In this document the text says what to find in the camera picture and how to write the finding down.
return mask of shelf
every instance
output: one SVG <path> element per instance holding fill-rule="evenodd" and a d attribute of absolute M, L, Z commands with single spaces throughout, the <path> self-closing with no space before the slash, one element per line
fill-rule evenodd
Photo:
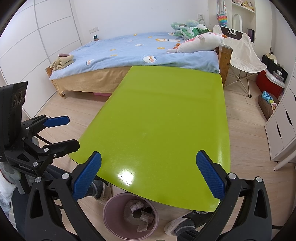
<path fill-rule="evenodd" d="M 243 8 L 243 9 L 246 9 L 247 11 L 250 11 L 250 12 L 252 12 L 252 13 L 255 13 L 253 10 L 251 10 L 251 9 L 249 9 L 249 8 L 247 8 L 247 7 L 244 7 L 244 6 L 242 6 L 242 5 L 238 5 L 238 4 L 236 4 L 235 2 L 232 2 L 232 5 L 235 5 L 235 6 L 237 6 L 237 7 L 241 7 L 241 8 Z"/>

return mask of blue plush toy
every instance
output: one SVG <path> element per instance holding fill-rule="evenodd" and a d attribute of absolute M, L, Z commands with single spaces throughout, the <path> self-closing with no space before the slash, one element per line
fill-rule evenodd
<path fill-rule="evenodd" d="M 273 98 L 266 92 L 263 91 L 261 97 L 267 101 L 268 104 L 271 104 L 274 102 Z"/>

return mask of blue gripper pad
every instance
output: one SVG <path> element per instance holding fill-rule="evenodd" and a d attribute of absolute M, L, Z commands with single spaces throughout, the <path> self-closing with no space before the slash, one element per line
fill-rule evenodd
<path fill-rule="evenodd" d="M 208 157 L 199 151 L 196 155 L 196 165 L 205 179 L 211 193 L 215 198 L 223 200 L 225 196 L 225 184 L 212 166 Z"/>
<path fill-rule="evenodd" d="M 77 177 L 73 184 L 72 196 L 75 201 L 84 198 L 91 182 L 94 180 L 98 170 L 102 164 L 102 157 L 100 153 L 95 153 L 88 164 L 84 167 L 83 171 Z"/>
<path fill-rule="evenodd" d="M 63 126 L 67 125 L 70 122 L 70 118 L 65 116 L 48 118 L 43 125 L 46 127 L 54 127 L 54 126 Z"/>

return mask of blue blanket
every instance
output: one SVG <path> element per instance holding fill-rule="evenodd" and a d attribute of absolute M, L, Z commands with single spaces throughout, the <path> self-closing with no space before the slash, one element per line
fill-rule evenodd
<path fill-rule="evenodd" d="M 184 42 L 182 39 L 176 39 L 168 32 L 134 34 L 92 41 L 72 51 L 70 54 L 74 55 L 75 62 L 53 72 L 50 79 L 60 79 L 98 69 L 134 65 L 162 65 L 219 73 L 218 56 L 214 51 L 174 54 L 166 52 L 167 49 L 182 42 Z"/>

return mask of green plush toy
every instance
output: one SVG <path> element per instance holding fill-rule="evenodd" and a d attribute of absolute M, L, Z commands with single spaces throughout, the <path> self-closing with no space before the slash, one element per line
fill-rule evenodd
<path fill-rule="evenodd" d="M 199 21 L 188 20 L 186 23 L 177 23 L 174 22 L 171 24 L 171 27 L 175 30 L 172 33 L 173 36 L 182 37 L 184 40 L 189 40 L 197 35 L 208 33 L 209 30 L 206 26 L 199 23 Z"/>

